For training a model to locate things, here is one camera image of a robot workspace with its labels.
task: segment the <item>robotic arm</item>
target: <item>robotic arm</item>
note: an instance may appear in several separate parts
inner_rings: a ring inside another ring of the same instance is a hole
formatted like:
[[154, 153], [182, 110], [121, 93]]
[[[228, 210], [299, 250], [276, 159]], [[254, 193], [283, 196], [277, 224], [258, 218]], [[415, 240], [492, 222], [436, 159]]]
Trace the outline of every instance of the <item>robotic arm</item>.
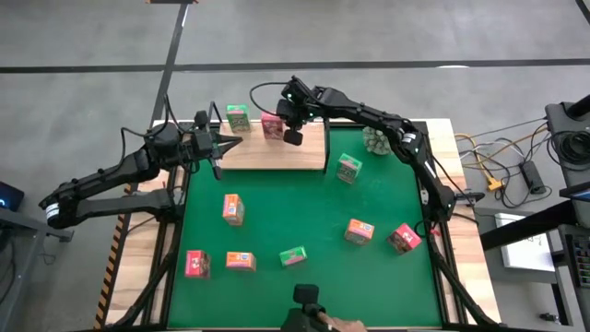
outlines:
[[395, 155], [410, 165], [428, 191], [429, 216], [433, 222], [447, 221], [454, 209], [454, 192], [441, 183], [428, 162], [426, 136], [408, 119], [397, 114], [377, 111], [364, 103], [351, 101], [343, 92], [315, 87], [309, 89], [300, 79], [292, 77], [282, 90], [284, 99], [278, 102], [277, 116], [289, 127], [284, 140], [300, 145], [301, 127], [315, 117], [347, 118], [358, 124], [381, 130], [389, 140]]
[[56, 229], [76, 226], [93, 217], [145, 211], [156, 217], [173, 218], [171, 194], [156, 190], [142, 196], [88, 200], [87, 198], [127, 183], [140, 183], [158, 176], [159, 170], [177, 166], [199, 170], [200, 160], [209, 160], [217, 179], [221, 177], [218, 160], [242, 141], [241, 137], [223, 136], [209, 131], [206, 111], [195, 115], [195, 127], [182, 129], [165, 122], [151, 128], [143, 136], [144, 146], [125, 156], [118, 165], [81, 179], [61, 184], [45, 197], [39, 207], [45, 210], [47, 223]]

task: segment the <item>power adapter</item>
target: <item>power adapter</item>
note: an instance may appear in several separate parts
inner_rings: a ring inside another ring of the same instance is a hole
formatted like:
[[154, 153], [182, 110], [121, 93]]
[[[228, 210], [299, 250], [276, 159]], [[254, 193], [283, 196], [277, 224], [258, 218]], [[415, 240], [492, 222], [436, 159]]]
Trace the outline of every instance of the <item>power adapter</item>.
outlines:
[[543, 179], [541, 179], [541, 175], [538, 173], [534, 161], [530, 160], [520, 163], [518, 164], [518, 167], [525, 178], [526, 186], [528, 186], [528, 190], [531, 194], [540, 195], [547, 192], [545, 184], [543, 184]]

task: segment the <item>green box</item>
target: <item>green box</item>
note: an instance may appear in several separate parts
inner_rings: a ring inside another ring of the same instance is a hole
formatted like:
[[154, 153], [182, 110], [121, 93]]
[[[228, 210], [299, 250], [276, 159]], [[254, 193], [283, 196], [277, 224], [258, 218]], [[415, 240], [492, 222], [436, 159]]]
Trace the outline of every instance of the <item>green box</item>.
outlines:
[[248, 105], [228, 105], [226, 115], [233, 133], [244, 133], [250, 131]]
[[352, 184], [354, 183], [354, 179], [359, 176], [361, 167], [362, 162], [360, 160], [356, 160], [348, 154], [343, 153], [336, 166], [336, 176], [340, 180]]
[[305, 253], [305, 248], [303, 246], [289, 249], [278, 254], [278, 256], [280, 257], [280, 263], [283, 265], [283, 267], [287, 267], [307, 259], [307, 254]]

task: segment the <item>orange box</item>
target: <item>orange box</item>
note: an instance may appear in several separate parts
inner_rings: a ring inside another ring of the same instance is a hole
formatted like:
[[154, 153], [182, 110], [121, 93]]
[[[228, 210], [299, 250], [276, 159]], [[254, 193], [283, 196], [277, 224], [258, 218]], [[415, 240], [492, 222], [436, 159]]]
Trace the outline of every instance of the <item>orange box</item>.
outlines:
[[373, 225], [351, 219], [347, 231], [344, 233], [344, 238], [356, 244], [366, 244], [371, 240], [374, 231], [375, 227]]
[[223, 201], [223, 219], [231, 226], [242, 226], [246, 207], [238, 194], [227, 194]]
[[255, 271], [256, 258], [252, 253], [228, 252], [225, 267], [244, 271]]

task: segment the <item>yellow cable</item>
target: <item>yellow cable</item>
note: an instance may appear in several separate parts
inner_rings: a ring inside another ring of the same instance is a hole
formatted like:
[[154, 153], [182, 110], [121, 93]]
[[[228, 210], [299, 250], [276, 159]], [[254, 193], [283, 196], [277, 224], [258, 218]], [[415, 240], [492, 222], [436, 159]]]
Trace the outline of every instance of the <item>yellow cable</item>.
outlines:
[[504, 146], [503, 148], [501, 148], [501, 149], [497, 150], [496, 152], [494, 152], [494, 153], [490, 154], [488, 157], [484, 158], [483, 160], [478, 160], [478, 162], [470, 162], [470, 163], [467, 163], [467, 164], [463, 164], [463, 166], [480, 166], [480, 165], [481, 165], [481, 163], [483, 163], [483, 162], [486, 162], [486, 161], [490, 160], [490, 158], [493, 158], [494, 156], [498, 155], [500, 152], [502, 152], [502, 151], [506, 150], [506, 149], [507, 149], [507, 148], [509, 148], [510, 146], [516, 145], [517, 143], [520, 143], [520, 142], [524, 141], [525, 139], [528, 139], [528, 138], [530, 138], [530, 137], [532, 137], [532, 136], [534, 136], [534, 135], [536, 135], [536, 134], [538, 134], [538, 133], [544, 132], [544, 131], [546, 131], [546, 130], [547, 130], [547, 128], [545, 127], [545, 128], [543, 128], [543, 129], [539, 129], [539, 130], [537, 130], [535, 133], [533, 133], [533, 134], [531, 134], [531, 135], [527, 135], [527, 136], [524, 136], [524, 137], [518, 138], [518, 139], [516, 139], [514, 142], [512, 142], [512, 143], [510, 143], [510, 144], [508, 144], [508, 145]]
[[[464, 138], [468, 139], [471, 142], [471, 145], [473, 146], [473, 148], [476, 148], [478, 146], [476, 144], [476, 141], [473, 138], [471, 138], [471, 136], [468, 134], [457, 133], [457, 134], [454, 134], [454, 136], [455, 137], [464, 137]], [[492, 179], [494, 179], [493, 176], [491, 174], [489, 174], [488, 172], [486, 172], [486, 170], [481, 166], [481, 159], [479, 158], [479, 155], [477, 153], [474, 153], [474, 154], [476, 155], [476, 160], [478, 161], [479, 170], [483, 173], [483, 175], [486, 177], [486, 179], [488, 179], [488, 182], [492, 182]]]

